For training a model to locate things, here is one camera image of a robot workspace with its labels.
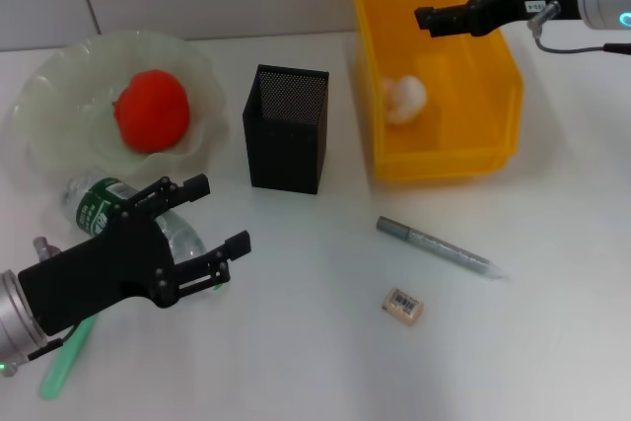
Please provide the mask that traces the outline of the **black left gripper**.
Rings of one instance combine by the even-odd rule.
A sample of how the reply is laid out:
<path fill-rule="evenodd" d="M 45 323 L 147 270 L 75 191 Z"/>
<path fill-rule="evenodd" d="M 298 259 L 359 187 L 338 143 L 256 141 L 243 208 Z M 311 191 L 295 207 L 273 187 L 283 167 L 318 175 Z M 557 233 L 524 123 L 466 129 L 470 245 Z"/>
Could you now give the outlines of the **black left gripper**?
<path fill-rule="evenodd" d="M 97 236 L 18 275 L 35 321 L 56 334 L 129 298 L 161 309 L 231 280 L 229 262 L 251 252 L 242 231 L 207 253 L 175 265 L 155 219 L 211 192 L 196 175 L 178 185 L 163 176 L 117 205 L 117 217 Z"/>

